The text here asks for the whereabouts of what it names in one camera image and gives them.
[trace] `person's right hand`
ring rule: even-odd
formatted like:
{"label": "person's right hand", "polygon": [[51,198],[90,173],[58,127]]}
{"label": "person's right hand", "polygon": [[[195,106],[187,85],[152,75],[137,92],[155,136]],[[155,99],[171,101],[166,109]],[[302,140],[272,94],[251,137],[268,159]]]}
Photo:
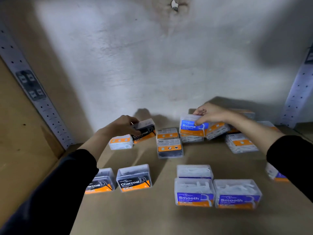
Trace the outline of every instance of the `person's right hand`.
{"label": "person's right hand", "polygon": [[236,113],[232,110],[207,102],[195,110],[194,115],[203,115],[195,122],[195,125],[201,125],[205,122],[227,123],[229,116],[232,114]]}

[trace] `finger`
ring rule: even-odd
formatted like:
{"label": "finger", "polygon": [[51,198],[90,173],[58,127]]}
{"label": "finger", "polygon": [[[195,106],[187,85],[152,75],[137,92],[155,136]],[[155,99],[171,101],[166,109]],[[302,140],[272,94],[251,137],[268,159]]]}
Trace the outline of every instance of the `finger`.
{"label": "finger", "polygon": [[200,107],[198,107],[197,108],[197,110],[195,110],[194,111],[194,115],[202,115],[202,114],[204,114],[206,112],[206,110],[204,109],[204,107],[203,106],[200,106]]}
{"label": "finger", "polygon": [[133,124],[136,124],[139,122],[139,120],[135,117],[132,117],[132,116],[129,116],[127,115],[127,118],[128,118],[128,121],[129,121],[129,124],[132,122]]}
{"label": "finger", "polygon": [[195,122],[195,126],[201,125],[201,124],[206,123],[206,122],[209,122],[209,116],[208,115],[204,115],[200,119],[198,119]]}
{"label": "finger", "polygon": [[141,132],[139,130],[135,130],[131,127],[130,127],[129,131],[130,131],[131,135],[134,135],[134,136],[140,136],[141,135]]}

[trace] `wall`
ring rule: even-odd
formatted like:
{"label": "wall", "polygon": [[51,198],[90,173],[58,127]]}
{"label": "wall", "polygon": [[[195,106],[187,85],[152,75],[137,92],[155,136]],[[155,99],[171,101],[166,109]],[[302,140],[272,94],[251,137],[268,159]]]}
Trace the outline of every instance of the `wall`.
{"label": "wall", "polygon": [[1,14],[78,142],[121,114],[175,126],[216,96],[275,122],[313,0],[178,1],[176,13],[171,0],[9,0]]}
{"label": "wall", "polygon": [[39,185],[63,148],[0,59],[0,227]]}

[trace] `gray wall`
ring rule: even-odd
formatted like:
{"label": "gray wall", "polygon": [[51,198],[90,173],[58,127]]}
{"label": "gray wall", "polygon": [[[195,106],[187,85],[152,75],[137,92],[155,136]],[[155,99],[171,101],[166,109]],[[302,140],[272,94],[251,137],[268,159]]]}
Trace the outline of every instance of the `gray wall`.
{"label": "gray wall", "polygon": [[[180,0],[187,6],[178,13],[170,2],[27,1],[25,32],[41,27],[76,95],[79,106],[69,105],[53,93],[53,79],[42,80],[78,141],[121,114],[151,114],[159,126],[177,126],[181,114],[216,96],[276,122],[313,40],[313,0]],[[9,12],[2,10],[14,25]],[[310,99],[301,121],[313,120],[312,106]],[[75,107],[91,130],[68,117]]]}

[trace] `black shirt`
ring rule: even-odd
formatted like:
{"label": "black shirt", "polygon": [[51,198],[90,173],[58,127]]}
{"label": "black shirt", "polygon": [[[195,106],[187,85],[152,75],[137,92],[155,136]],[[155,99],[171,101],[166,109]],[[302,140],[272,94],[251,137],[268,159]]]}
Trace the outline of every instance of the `black shirt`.
{"label": "black shirt", "polygon": [[[313,145],[299,136],[283,136],[267,152],[267,161],[313,202],[307,186]],[[95,158],[84,149],[61,160],[0,230],[2,234],[69,234],[88,184],[98,173]]]}

